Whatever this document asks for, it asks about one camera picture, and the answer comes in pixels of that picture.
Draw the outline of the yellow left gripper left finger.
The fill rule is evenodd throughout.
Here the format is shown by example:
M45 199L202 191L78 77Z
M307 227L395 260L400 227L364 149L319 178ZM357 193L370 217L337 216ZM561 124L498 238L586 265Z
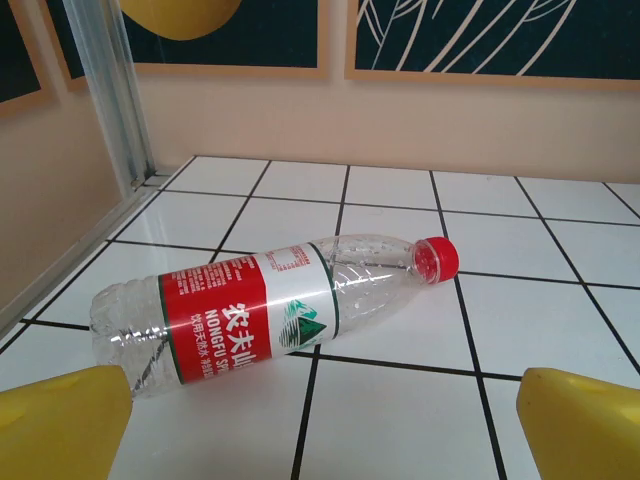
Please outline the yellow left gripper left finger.
M1 393L3 479L106 479L132 412L119 366Z

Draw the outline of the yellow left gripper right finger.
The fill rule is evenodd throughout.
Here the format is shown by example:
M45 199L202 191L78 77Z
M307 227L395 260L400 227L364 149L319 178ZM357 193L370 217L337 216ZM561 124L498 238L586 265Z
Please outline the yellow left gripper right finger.
M516 410L542 479L637 479L639 391L530 368Z

